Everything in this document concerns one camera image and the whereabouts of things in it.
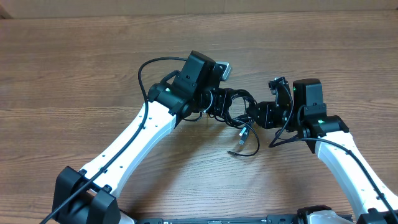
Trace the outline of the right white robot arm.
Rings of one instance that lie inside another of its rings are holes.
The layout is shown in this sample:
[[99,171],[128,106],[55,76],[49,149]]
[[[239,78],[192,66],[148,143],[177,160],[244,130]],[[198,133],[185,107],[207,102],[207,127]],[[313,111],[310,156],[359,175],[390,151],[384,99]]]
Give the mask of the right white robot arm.
[[327,114],[320,80],[296,80],[289,90],[280,77],[269,88],[275,100],[250,106],[247,112],[260,127],[277,130],[270,147],[305,142],[335,177],[357,223],[397,223],[397,195],[361,155],[344,121]]

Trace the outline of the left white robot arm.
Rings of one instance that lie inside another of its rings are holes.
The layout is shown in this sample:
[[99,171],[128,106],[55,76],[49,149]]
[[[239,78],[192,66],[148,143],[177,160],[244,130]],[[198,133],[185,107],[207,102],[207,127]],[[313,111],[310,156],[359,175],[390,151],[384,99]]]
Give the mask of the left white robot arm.
[[160,82],[143,90],[144,104],[127,128],[80,170],[67,166],[59,173],[52,211],[43,223],[135,223],[118,198],[137,166],[152,148],[193,113],[215,110],[220,83],[231,72],[228,62],[216,62],[197,51],[183,58]]

